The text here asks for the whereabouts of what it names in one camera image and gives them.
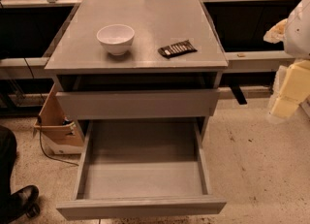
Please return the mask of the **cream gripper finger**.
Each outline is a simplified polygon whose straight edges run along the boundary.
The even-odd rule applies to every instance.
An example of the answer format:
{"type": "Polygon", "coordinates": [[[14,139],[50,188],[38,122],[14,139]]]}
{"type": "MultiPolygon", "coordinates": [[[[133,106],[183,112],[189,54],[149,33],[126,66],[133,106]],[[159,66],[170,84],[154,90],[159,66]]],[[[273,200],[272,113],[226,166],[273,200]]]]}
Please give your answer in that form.
{"type": "Polygon", "coordinates": [[[297,60],[289,67],[280,66],[273,84],[269,115],[288,119],[310,96],[310,61],[297,60]]]}

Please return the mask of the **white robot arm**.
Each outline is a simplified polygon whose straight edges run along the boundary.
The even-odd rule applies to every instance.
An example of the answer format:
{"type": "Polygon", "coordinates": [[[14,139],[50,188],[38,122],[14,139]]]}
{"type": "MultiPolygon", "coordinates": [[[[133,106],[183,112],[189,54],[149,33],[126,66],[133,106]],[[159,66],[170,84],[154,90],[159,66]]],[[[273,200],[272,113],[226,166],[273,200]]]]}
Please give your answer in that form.
{"type": "Polygon", "coordinates": [[[282,42],[284,52],[295,59],[288,68],[279,68],[275,78],[279,89],[270,99],[268,120],[281,123],[310,96],[310,0],[301,0],[263,39],[273,44],[282,42]]]}

